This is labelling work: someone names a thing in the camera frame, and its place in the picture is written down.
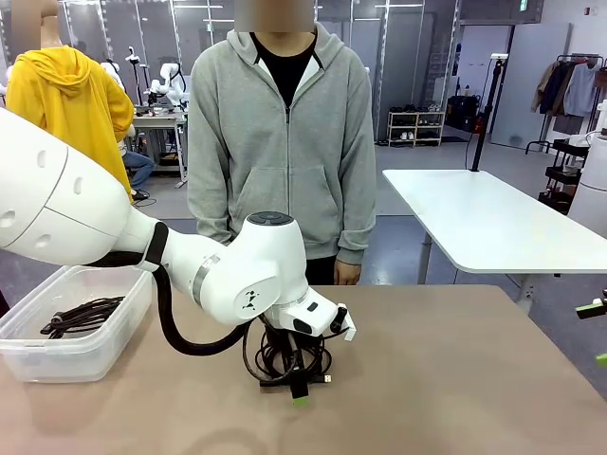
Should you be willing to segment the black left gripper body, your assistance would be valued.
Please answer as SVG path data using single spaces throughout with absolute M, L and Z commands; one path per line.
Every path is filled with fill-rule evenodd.
M 293 332 L 270 331 L 270 376 L 282 380 L 306 379 L 304 355 Z

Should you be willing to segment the person's left hand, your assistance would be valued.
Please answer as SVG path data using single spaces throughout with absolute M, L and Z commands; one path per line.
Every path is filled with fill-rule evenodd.
M 348 264 L 340 260 L 335 261 L 334 285 L 357 285 L 361 276 L 360 264 Z

